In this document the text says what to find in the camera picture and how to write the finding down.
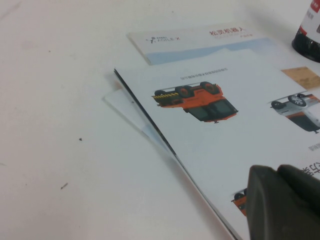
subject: brochure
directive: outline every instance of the brochure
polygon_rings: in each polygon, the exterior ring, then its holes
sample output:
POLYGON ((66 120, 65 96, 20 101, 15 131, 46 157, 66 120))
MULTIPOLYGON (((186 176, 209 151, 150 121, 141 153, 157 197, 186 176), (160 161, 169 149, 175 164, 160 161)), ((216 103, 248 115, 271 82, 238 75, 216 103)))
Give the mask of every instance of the brochure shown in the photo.
MULTIPOLYGON (((251 49, 320 97, 320 77, 247 23, 230 22, 189 29, 136 32, 128 36, 151 65, 251 49)), ((129 121, 133 121, 153 142, 158 143, 157 132, 152 131, 152 126, 137 116, 137 106, 131 99, 124 97, 122 91, 120 89, 107 95, 106 102, 129 121)))
POLYGON ((116 74, 235 238, 252 165, 320 178, 320 100, 251 50, 116 74))

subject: printed page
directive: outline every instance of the printed page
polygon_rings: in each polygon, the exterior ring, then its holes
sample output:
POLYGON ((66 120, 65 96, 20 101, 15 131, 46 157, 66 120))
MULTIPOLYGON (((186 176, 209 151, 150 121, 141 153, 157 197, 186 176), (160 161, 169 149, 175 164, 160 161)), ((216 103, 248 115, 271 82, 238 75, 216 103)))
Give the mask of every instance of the printed page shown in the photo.
POLYGON ((118 73, 236 237, 252 165, 320 177, 319 99, 252 51, 118 73))

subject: white surface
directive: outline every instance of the white surface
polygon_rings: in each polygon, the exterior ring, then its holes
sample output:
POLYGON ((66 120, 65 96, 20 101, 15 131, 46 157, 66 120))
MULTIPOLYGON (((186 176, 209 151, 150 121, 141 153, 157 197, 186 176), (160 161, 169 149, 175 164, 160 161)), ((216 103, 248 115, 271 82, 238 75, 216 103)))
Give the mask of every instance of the white surface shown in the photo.
POLYGON ((309 5, 2 0, 1 239, 230 239, 179 167, 102 98, 114 66, 147 65, 128 32, 250 16, 292 51, 309 5))

